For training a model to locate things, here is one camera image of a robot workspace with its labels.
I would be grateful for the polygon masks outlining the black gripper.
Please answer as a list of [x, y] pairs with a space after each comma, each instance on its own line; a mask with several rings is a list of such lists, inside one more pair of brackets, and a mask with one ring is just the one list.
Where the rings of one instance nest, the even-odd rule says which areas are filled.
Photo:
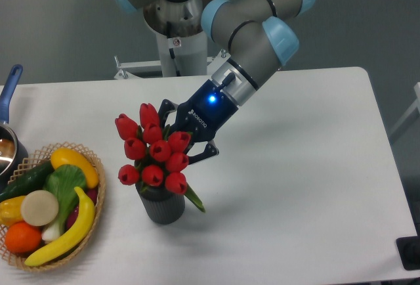
[[[192, 133], [191, 141], [185, 150], [188, 165], [219, 155], [214, 137], [216, 132], [233, 116], [238, 107], [208, 79], [186, 102], [178, 105], [163, 99], [158, 110], [160, 127], [164, 129], [169, 114], [177, 112], [172, 125], [172, 133], [184, 131]], [[191, 155], [194, 143], [207, 141], [202, 152]]]

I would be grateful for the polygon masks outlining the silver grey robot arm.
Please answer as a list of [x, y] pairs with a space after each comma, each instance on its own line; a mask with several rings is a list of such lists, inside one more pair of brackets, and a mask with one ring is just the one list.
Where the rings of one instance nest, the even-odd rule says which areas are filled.
[[127, 12], [142, 11], [154, 32], [165, 77], [203, 75], [207, 43], [228, 58], [186, 102], [162, 102], [161, 120], [175, 113], [170, 132], [190, 132], [205, 143], [190, 163], [216, 156], [216, 132], [297, 52], [299, 40], [286, 20], [311, 9], [315, 0], [116, 0]]

